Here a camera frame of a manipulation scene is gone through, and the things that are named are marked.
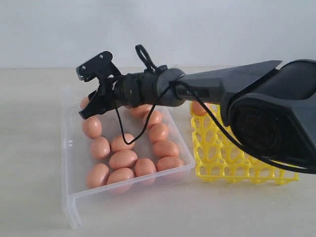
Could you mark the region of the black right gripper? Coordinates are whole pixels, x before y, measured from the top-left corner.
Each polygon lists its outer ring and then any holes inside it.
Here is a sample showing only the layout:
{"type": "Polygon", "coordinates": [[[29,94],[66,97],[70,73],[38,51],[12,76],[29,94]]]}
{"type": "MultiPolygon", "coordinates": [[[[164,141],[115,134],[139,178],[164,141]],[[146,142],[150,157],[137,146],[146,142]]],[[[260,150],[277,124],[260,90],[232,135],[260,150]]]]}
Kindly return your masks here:
{"type": "Polygon", "coordinates": [[[99,88],[88,95],[89,103],[79,111],[79,115],[88,119],[121,106],[152,105],[158,99],[157,81],[158,75],[154,73],[133,73],[104,79],[99,88]]]}

